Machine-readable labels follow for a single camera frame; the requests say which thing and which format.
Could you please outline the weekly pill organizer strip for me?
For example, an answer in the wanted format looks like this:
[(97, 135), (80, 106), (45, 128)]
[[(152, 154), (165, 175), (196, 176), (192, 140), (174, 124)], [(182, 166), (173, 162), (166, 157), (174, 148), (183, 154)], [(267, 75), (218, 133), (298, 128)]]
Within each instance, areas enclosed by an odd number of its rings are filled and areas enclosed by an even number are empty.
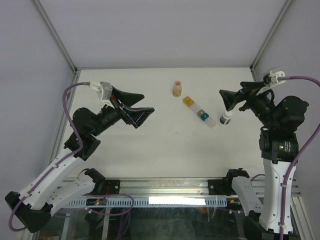
[(213, 118), (203, 110), (193, 99), (189, 96), (183, 98), (183, 102), (190, 110), (195, 113), (210, 129), (216, 126), (216, 122)]

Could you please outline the clear pill bottle yellow pills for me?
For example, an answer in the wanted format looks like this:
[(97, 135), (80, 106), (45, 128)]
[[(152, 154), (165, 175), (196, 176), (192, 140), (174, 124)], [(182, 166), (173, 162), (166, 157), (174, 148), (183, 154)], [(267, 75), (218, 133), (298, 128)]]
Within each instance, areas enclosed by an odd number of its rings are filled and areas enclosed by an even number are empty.
[(180, 97), (182, 94), (182, 83), (180, 81), (175, 81), (173, 88), (172, 88), (172, 94), (174, 97)]

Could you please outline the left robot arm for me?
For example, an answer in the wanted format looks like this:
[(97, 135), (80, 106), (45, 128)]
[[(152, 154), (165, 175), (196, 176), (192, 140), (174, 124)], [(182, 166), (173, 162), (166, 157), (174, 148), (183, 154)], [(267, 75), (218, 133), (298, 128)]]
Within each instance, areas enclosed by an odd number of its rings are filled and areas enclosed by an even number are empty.
[[(73, 115), (67, 109), (67, 93), (72, 88), (87, 86), (95, 91), (104, 104), (99, 113), (82, 107)], [(153, 107), (133, 105), (144, 99), (140, 93), (118, 90), (108, 82), (79, 82), (68, 86), (62, 95), (65, 116), (73, 130), (63, 148), (51, 164), (27, 187), (19, 192), (10, 191), (5, 201), (11, 209), (8, 226), (11, 231), (13, 218), (23, 224), (21, 231), (36, 233), (51, 217), (73, 199), (87, 194), (100, 194), (105, 188), (105, 177), (96, 169), (85, 172), (85, 177), (59, 188), (58, 185), (76, 166), (84, 163), (98, 148), (101, 141), (97, 138), (108, 128), (122, 120), (125, 124), (139, 128), (155, 111)]]

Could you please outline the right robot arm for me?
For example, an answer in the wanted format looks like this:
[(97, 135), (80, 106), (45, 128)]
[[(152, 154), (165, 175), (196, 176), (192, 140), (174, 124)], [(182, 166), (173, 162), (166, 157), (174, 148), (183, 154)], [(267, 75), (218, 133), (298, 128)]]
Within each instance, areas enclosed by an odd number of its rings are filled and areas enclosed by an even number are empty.
[(244, 210), (243, 231), (248, 240), (297, 240), (291, 221), (291, 193), (299, 144), (296, 130), (305, 120), (309, 104), (297, 96), (274, 103), (274, 92), (263, 82), (241, 82), (238, 91), (219, 90), (229, 112), (240, 103), (263, 124), (259, 148), (264, 166), (264, 197), (260, 202), (248, 173), (230, 169), (223, 187), (236, 193)]

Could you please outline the white cap dark pill bottle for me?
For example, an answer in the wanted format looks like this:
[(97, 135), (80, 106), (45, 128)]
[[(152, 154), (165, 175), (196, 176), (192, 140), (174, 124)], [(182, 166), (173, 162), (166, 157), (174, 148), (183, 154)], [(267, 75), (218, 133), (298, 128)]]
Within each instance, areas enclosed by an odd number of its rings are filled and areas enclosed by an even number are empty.
[(232, 119), (232, 115), (233, 113), (231, 111), (225, 111), (219, 119), (220, 123), (224, 126), (228, 125)]

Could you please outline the aluminium mounting rail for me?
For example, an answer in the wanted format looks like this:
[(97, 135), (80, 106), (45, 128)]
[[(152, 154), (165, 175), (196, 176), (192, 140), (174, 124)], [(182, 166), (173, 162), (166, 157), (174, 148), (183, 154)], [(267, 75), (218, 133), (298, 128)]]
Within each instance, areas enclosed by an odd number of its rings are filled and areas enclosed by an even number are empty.
[(133, 197), (182, 196), (209, 197), (221, 194), (221, 178), (107, 178), (102, 192)]

